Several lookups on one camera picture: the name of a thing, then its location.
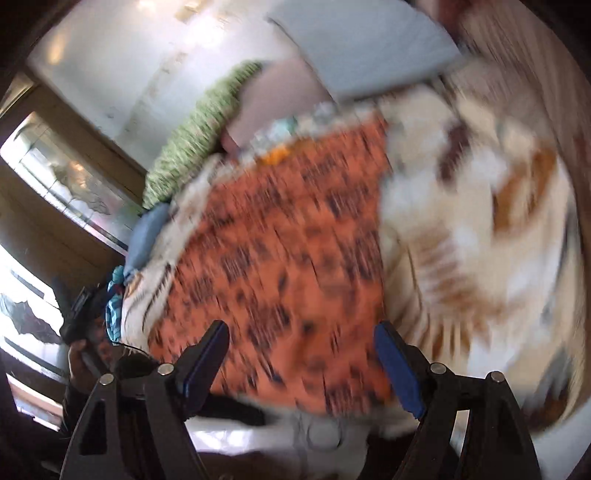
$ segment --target green knit fabric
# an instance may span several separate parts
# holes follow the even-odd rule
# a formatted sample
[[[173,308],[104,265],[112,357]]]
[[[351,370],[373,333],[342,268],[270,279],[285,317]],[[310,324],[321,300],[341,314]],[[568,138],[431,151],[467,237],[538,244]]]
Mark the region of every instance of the green knit fabric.
[[[146,175],[145,208],[170,198],[199,173],[223,127],[238,113],[240,88],[261,67],[258,61],[245,61],[205,92],[189,118],[170,135]]]

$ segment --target gray cloth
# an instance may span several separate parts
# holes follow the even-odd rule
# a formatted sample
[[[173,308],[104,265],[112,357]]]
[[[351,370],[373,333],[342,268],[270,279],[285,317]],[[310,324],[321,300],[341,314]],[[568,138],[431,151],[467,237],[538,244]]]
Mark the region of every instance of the gray cloth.
[[[127,257],[125,257],[123,269],[125,279],[133,275],[137,270],[144,268],[148,263],[156,237],[164,224],[168,222],[169,208],[168,203],[157,203],[149,212],[143,214],[142,218],[135,224],[129,240]]]
[[[402,0],[286,0],[268,19],[336,101],[431,78],[460,57],[443,27]]]

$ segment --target white wall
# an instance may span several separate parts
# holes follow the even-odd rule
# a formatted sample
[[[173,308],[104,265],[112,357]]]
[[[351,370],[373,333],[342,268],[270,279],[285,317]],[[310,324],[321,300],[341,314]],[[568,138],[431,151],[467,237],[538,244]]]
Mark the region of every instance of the white wall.
[[[278,0],[82,0],[29,57],[33,71],[145,168],[216,79],[246,59],[296,52],[264,20]],[[227,21],[216,19],[220,12]]]

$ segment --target orange patterned fabric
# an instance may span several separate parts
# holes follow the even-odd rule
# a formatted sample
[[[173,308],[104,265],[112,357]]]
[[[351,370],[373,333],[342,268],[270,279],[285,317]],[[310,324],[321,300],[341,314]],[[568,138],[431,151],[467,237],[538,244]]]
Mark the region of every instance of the orange patterned fabric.
[[[329,414],[391,398],[373,330],[384,318],[379,181],[385,121],[304,143],[210,193],[148,344],[174,362],[214,319],[230,350],[212,391]]]

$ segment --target window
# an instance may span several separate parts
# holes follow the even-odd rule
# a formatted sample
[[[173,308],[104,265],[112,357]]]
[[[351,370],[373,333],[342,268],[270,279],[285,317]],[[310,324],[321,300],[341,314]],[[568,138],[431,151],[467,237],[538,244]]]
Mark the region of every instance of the window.
[[[43,199],[125,255],[141,207],[93,171],[36,113],[19,125],[0,155]]]
[[[0,348],[50,378],[65,378],[62,324],[53,290],[0,246]]]

